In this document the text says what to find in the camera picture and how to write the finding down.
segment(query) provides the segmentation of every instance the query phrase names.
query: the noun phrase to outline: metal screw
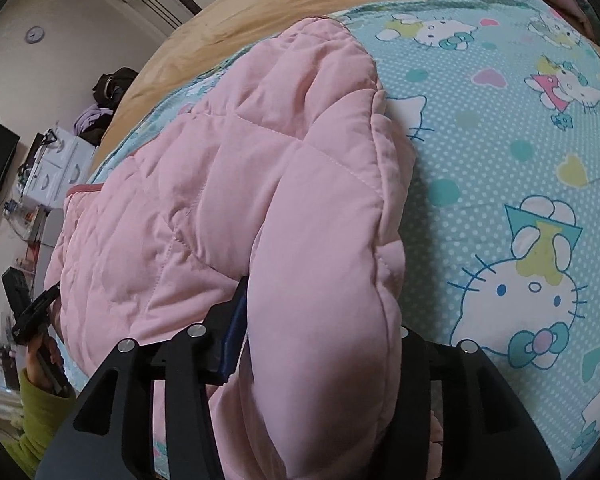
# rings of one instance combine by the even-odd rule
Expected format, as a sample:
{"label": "metal screw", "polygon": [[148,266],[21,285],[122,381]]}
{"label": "metal screw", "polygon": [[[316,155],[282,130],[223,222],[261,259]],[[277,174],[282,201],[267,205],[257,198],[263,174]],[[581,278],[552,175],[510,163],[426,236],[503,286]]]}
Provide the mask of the metal screw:
{"label": "metal screw", "polygon": [[189,337],[202,337],[206,334],[206,327],[203,324],[196,323],[187,328],[187,334],[189,334]]}
{"label": "metal screw", "polygon": [[136,346],[136,342],[133,339],[123,339],[118,343],[118,351],[123,354],[131,352]]}
{"label": "metal screw", "polygon": [[460,342],[460,349],[465,354],[475,354],[478,351],[478,344],[475,341],[471,341],[470,339],[465,339]]}

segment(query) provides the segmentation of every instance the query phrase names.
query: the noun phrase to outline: hello kitty bedsheet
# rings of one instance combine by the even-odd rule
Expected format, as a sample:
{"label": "hello kitty bedsheet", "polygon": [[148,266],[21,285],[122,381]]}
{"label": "hello kitty bedsheet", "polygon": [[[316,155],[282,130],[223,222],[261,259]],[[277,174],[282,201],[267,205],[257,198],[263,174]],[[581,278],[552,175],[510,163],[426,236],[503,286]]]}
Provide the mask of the hello kitty bedsheet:
{"label": "hello kitty bedsheet", "polygon": [[[600,436],[600,57],[541,0],[380,2],[334,15],[418,152],[404,320],[476,341],[564,478]],[[172,92],[100,165],[188,111],[248,47]]]}

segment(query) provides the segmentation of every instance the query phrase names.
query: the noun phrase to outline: drawer handle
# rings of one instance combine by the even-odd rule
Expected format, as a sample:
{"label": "drawer handle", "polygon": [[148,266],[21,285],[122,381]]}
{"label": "drawer handle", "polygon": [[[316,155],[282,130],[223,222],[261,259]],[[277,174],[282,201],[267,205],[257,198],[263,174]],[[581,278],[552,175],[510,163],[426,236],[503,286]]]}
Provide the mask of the drawer handle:
{"label": "drawer handle", "polygon": [[75,168],[74,168],[74,174],[72,174],[71,179],[69,179],[69,184],[75,184],[79,178],[80,178],[80,166],[78,166],[76,164]]}

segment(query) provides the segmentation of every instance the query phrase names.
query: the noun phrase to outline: cartoon cat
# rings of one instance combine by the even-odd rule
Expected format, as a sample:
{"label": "cartoon cat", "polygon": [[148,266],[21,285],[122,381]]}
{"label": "cartoon cat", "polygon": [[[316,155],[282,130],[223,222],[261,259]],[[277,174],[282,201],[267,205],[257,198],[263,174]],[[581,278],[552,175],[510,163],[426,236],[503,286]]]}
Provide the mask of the cartoon cat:
{"label": "cartoon cat", "polygon": [[571,61],[556,64],[542,56],[537,69],[538,74],[527,77],[525,83],[540,93],[540,102],[545,108],[558,112],[551,115],[551,119],[560,130],[573,128],[573,118],[566,113],[572,102],[579,102],[585,112],[600,102],[600,90],[589,86],[587,78]]}
{"label": "cartoon cat", "polygon": [[513,368],[554,365],[569,343],[578,306],[587,303],[566,271],[582,232],[573,209],[561,200],[528,196],[519,208],[505,206],[512,234],[512,258],[482,264],[477,272],[462,268],[467,285],[461,315],[450,342],[475,341],[507,357]]}
{"label": "cartoon cat", "polygon": [[424,22],[410,14],[394,14],[384,30],[376,34],[381,41],[396,38],[413,38],[425,46],[438,46],[445,50],[465,50],[474,40],[472,32],[477,29],[457,20],[430,20]]}
{"label": "cartoon cat", "polygon": [[584,421],[582,430],[571,446],[573,449],[571,460],[586,453],[600,436],[600,392],[582,410],[582,420]]}
{"label": "cartoon cat", "polygon": [[426,105],[427,98],[424,95],[416,95],[406,99],[389,98],[386,100],[385,114],[400,126],[407,137],[424,141],[419,133],[433,131],[431,128],[422,127],[422,112]]}
{"label": "cartoon cat", "polygon": [[529,31],[537,34],[553,46],[562,46],[564,48],[573,48],[580,44],[582,35],[567,22],[549,16],[544,12],[540,17],[533,16],[528,24]]}

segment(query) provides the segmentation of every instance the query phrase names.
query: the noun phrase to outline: black bag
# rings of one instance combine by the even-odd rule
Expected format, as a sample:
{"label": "black bag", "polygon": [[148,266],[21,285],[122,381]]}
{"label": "black bag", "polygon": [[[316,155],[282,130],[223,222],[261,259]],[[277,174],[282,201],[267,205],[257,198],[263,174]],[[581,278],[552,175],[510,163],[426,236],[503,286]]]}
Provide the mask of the black bag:
{"label": "black bag", "polygon": [[126,66],[113,74],[102,74],[93,87],[93,98],[98,106],[116,111],[123,95],[137,76],[138,72]]}

